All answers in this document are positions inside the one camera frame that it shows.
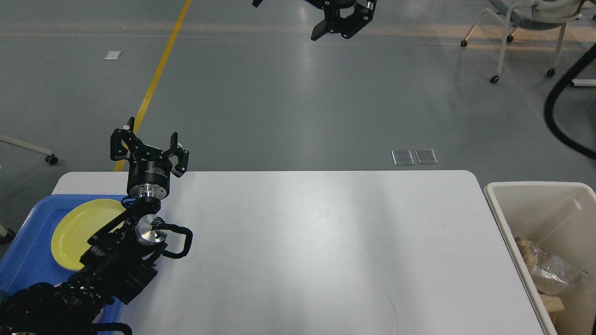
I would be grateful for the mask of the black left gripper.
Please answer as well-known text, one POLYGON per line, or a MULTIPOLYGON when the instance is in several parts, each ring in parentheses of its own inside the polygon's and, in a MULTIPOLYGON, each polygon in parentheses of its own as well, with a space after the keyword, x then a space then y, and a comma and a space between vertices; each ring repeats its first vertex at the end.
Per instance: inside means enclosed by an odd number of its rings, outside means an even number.
POLYGON ((128 161, 126 193, 134 198, 151 196, 164 199, 170 194, 171 173, 180 178, 188 170, 190 153, 179 144, 178 133, 170 137, 170 148, 161 154, 161 161, 149 161, 149 149, 134 133, 135 118, 130 117, 122 128, 110 136, 110 159, 128 161), (171 158, 177 163, 172 165, 171 158))

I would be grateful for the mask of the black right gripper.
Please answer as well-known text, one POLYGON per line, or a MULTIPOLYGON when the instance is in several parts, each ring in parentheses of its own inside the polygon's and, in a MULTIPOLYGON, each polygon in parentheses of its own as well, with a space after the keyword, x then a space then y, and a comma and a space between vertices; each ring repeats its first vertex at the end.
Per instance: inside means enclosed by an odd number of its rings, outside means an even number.
MULTIPOLYGON (((257 8, 263 0, 252 0, 257 8)), ((306 0, 324 13, 324 19, 312 30, 311 40, 325 34, 340 34, 349 40, 374 19, 376 0, 306 0)))

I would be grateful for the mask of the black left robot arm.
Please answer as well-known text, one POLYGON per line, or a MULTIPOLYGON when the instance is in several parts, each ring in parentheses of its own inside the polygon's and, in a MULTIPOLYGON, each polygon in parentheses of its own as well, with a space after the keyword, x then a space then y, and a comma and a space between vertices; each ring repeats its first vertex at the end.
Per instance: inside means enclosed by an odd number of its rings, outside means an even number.
POLYGON ((170 194, 170 178, 188 169, 189 152, 173 132, 168 150, 144 144, 134 133, 135 118, 110 136, 110 158, 129 163, 123 212, 87 240, 82 268, 65 282, 33 284, 1 303, 1 333, 13 335, 95 335, 117 331, 130 335, 121 322, 95 322, 116 300, 128 304, 157 275, 156 261, 186 257, 191 229, 158 216, 170 194))

